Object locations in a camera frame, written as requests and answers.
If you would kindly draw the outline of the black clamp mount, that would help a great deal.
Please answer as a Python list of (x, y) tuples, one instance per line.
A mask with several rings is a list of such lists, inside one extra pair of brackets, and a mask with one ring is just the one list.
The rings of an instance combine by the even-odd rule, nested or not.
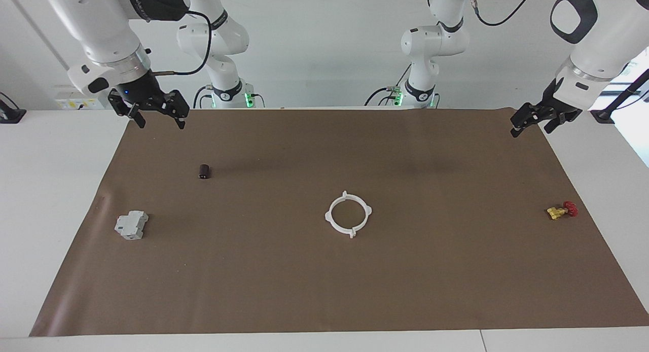
[(0, 91), (0, 124), (17, 124), (25, 114), (26, 109), (21, 109), (14, 100)]

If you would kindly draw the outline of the bright window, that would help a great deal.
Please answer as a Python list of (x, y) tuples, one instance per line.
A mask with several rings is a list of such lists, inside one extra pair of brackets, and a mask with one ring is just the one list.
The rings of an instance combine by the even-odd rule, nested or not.
[[(600, 93), (590, 110), (605, 109), (619, 95), (626, 91), (647, 69), (649, 69), (649, 47), (627, 63), (623, 71)], [(634, 93), (631, 93), (630, 97), (626, 98), (619, 105), (619, 108), (625, 109), (629, 105), (639, 102), (649, 102), (649, 79), (639, 88), (635, 89)]]

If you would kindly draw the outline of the brown table mat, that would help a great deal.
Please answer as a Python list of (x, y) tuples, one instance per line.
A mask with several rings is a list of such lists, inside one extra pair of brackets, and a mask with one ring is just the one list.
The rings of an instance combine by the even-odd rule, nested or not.
[[(649, 325), (512, 109), (197, 110), (130, 122), (31, 336)], [(198, 179), (199, 165), (211, 168)], [(347, 191), (373, 212), (325, 220)], [(572, 201), (577, 217), (546, 209)], [(124, 239), (117, 218), (149, 220)]]

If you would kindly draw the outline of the white wall socket box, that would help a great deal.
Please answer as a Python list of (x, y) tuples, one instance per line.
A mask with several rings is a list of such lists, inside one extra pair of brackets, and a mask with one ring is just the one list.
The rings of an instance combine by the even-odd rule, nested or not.
[(53, 86), (55, 102), (62, 110), (107, 110), (110, 108), (106, 93), (84, 95), (72, 85)]

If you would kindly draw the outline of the grey circuit breaker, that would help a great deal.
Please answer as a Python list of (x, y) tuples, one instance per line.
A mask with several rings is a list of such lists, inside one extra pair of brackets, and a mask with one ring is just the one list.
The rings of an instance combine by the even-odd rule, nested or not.
[(114, 230), (124, 239), (142, 239), (149, 216), (144, 211), (132, 210), (117, 218)]

